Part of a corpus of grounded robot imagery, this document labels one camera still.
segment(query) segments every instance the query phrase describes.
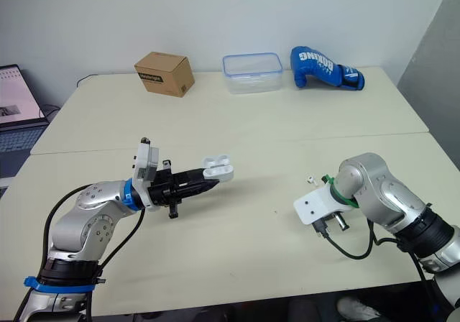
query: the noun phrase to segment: white table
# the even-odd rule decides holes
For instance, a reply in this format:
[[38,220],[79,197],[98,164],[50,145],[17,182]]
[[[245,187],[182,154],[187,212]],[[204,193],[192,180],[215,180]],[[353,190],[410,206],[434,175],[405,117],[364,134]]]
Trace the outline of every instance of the white table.
[[279,91],[232,95],[222,73],[195,73],[183,98],[146,92],[137,74],[100,75],[80,84],[32,154],[125,149],[155,144],[256,144],[427,132],[381,68],[360,68],[363,91],[334,90],[292,72]]
[[[132,149],[32,155],[0,200],[0,319],[11,318],[40,264],[42,227],[54,203],[74,187],[126,179]],[[383,156],[391,172],[451,224],[460,224],[459,171],[429,134],[272,142],[161,145],[174,172],[198,167],[206,155],[228,153],[231,182],[184,200],[179,218],[146,213],[141,229],[105,269],[94,294],[95,315],[158,311],[364,288],[418,280],[408,255],[384,244],[363,261],[338,253],[301,224],[293,201],[313,189],[309,175],[335,175],[347,157]],[[70,208],[72,201],[59,213]],[[330,222],[331,236],[352,253],[367,246],[359,211],[351,228]],[[107,253],[133,227],[122,219]],[[376,226],[378,236],[388,234]]]

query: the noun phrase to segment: blue lid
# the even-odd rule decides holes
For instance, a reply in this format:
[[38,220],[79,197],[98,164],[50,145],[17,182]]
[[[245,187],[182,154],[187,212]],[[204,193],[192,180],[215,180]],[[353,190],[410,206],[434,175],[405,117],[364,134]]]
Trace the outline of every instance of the blue lid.
[[274,52],[227,55],[222,59],[224,74],[229,78],[281,73],[282,66]]

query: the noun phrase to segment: white mounting plate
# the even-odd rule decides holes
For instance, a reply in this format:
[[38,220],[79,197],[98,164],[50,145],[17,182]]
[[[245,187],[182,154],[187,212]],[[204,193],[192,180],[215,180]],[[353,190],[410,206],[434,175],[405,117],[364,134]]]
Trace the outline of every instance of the white mounting plate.
[[353,209],[349,205],[342,205],[334,200],[329,183],[294,201],[294,208],[305,225],[310,225],[331,213],[346,212]]
[[159,150],[151,147],[150,143],[140,143],[137,148],[137,156],[134,162],[132,186],[136,189],[142,204],[148,211],[157,211],[159,206],[153,204],[148,187],[155,179],[158,167]]

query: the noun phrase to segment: connector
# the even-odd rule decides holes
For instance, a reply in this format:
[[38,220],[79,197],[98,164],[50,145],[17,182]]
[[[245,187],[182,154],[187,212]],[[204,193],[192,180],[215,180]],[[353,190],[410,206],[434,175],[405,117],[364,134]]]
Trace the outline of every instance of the connector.
[[315,229],[315,231],[318,234],[320,234],[321,236],[323,236],[324,238],[329,236],[329,234],[328,234],[328,225],[324,221],[324,218],[320,218],[317,221],[314,221],[312,223],[312,225],[313,225],[313,228]]

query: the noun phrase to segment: black cable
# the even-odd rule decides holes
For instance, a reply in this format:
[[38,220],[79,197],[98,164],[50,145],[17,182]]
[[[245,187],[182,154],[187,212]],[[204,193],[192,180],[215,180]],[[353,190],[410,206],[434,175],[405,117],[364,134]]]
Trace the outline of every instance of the black cable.
[[75,194],[75,193],[77,193],[77,192],[79,192],[81,190],[84,190],[89,186],[90,186],[89,184],[82,185],[81,187],[76,188],[76,189],[72,190],[71,192],[65,194],[65,196],[63,198],[61,198],[55,204],[55,206],[52,208],[50,214],[48,214],[48,217],[47,217],[46,222],[45,222],[45,229],[43,230],[42,263],[40,265],[40,270],[42,270],[45,267],[46,261],[47,261],[47,258],[48,258],[48,240],[50,238],[50,225],[51,225],[51,221],[52,221],[53,216],[56,214],[56,212],[58,211],[59,207],[61,207],[61,205],[65,202],[65,200],[67,200],[73,194]]
[[[368,257],[370,252],[372,251],[372,243],[374,243],[377,246],[379,246],[379,245],[381,245],[383,243],[387,243],[387,242],[395,243],[395,244],[400,243],[400,241],[398,239],[395,239],[395,238],[377,239],[377,237],[375,236],[375,233],[374,233],[374,223],[368,219],[367,220],[367,225],[369,226],[369,246],[367,247],[367,251],[363,255],[358,255],[358,256],[350,254],[350,253],[346,252],[345,250],[343,250],[336,242],[334,242],[331,239],[331,237],[327,233],[321,233],[321,234],[337,250],[339,250],[343,255],[349,257],[350,259],[365,259],[366,257]],[[410,255],[410,258],[412,259],[412,261],[414,262],[415,268],[417,269],[418,275],[420,276],[420,280],[422,282],[423,288],[425,289],[426,295],[428,296],[428,301],[430,302],[430,304],[432,306],[435,306],[436,300],[435,300],[433,294],[431,293],[430,286],[428,284],[428,281],[427,281],[425,275],[423,274],[423,270],[422,270],[422,268],[420,266],[420,263],[417,260],[417,257],[415,256],[415,254],[413,252],[408,252],[408,254]],[[433,310],[431,308],[429,309],[429,313],[431,314],[432,318],[435,318]]]
[[363,255],[350,254],[349,252],[347,252],[343,248],[341,248],[336,242],[334,242],[328,234],[324,234],[323,237],[329,243],[331,243],[334,248],[339,250],[346,257],[348,257],[350,259],[365,259],[366,257],[369,256],[369,254],[372,251],[372,245],[374,244],[374,238],[375,238],[375,235],[374,235],[374,223],[372,221],[368,220],[367,225],[369,227],[369,244],[367,245],[367,250],[366,250],[365,253],[363,253]]
[[374,238],[374,243],[377,246],[379,246],[379,245],[381,245],[381,244],[383,244],[385,242],[399,244],[399,241],[397,239],[394,239],[394,238],[381,238],[381,239]]
[[77,81],[77,87],[78,87],[78,84],[79,84],[81,81],[85,80],[86,78],[89,78],[90,76],[97,76],[97,75],[98,75],[98,74],[88,74],[87,76],[81,78],[79,81]]
[[[136,225],[134,228],[129,232],[128,236],[126,236],[125,239],[110,253],[110,255],[102,262],[100,266],[98,266],[98,269],[96,273],[94,273],[93,279],[96,280],[96,278],[102,273],[102,269],[110,262],[110,260],[116,255],[116,253],[131,239],[131,237],[134,236],[136,231],[139,229],[139,227],[142,224],[142,220],[144,220],[144,215],[145,215],[145,209],[141,211],[141,214],[139,216],[139,219],[137,220]],[[92,304],[92,299],[93,299],[93,293],[88,292],[86,294],[86,322],[91,322],[92,317],[91,317],[91,304]]]
[[14,315],[13,322],[18,322],[19,318],[21,317],[22,311],[26,307],[27,301],[29,300],[30,293],[32,293],[32,288],[30,288],[24,298],[22,299],[21,305],[17,309],[16,315]]
[[86,322],[93,322],[91,309],[93,305],[93,291],[86,293]]
[[110,255],[98,267],[99,272],[109,263],[112,257],[114,257],[116,253],[131,239],[131,237],[134,236],[137,229],[141,226],[142,220],[144,220],[144,215],[145,215],[145,209],[141,211],[141,215],[139,216],[139,219],[137,220],[136,226],[132,229],[131,232],[129,232],[128,236],[126,236],[126,238],[110,253]]

